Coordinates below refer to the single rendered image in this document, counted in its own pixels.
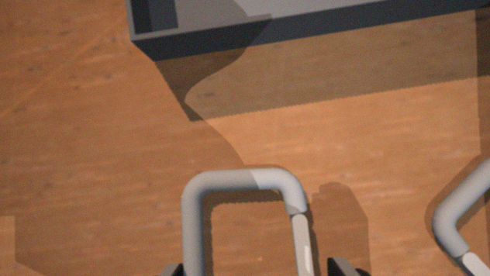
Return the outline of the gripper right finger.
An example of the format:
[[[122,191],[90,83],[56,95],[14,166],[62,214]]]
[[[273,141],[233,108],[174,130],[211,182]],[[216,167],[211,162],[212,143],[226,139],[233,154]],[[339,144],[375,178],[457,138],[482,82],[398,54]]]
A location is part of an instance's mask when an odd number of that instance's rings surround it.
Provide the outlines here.
[[[360,268],[353,268],[345,257],[327,258],[328,276],[371,276]]]

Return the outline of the grey tray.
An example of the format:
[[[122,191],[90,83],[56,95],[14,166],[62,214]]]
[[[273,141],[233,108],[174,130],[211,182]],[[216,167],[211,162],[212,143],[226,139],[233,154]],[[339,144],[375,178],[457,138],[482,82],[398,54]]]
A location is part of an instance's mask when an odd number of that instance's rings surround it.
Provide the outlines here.
[[[483,9],[490,0],[125,0],[125,6],[130,41],[150,59],[169,60]]]

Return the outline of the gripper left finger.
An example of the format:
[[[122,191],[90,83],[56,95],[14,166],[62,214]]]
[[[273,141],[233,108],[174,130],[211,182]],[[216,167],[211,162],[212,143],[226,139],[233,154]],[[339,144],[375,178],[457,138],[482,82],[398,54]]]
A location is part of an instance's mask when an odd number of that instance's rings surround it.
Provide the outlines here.
[[[183,276],[183,264],[167,264],[159,276]]]

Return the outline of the grey carabiner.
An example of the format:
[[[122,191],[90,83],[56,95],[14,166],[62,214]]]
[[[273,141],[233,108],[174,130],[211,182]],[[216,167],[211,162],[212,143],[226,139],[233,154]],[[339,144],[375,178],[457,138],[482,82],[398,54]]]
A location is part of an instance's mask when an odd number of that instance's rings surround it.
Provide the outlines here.
[[[490,269],[469,250],[456,229],[458,219],[490,188],[490,158],[483,160],[434,210],[432,229],[440,245],[469,276],[490,276]]]
[[[291,215],[297,276],[314,276],[309,241],[308,211],[302,184],[290,171],[278,167],[204,171],[194,176],[181,195],[183,276],[205,276],[202,201],[215,191],[277,189]]]

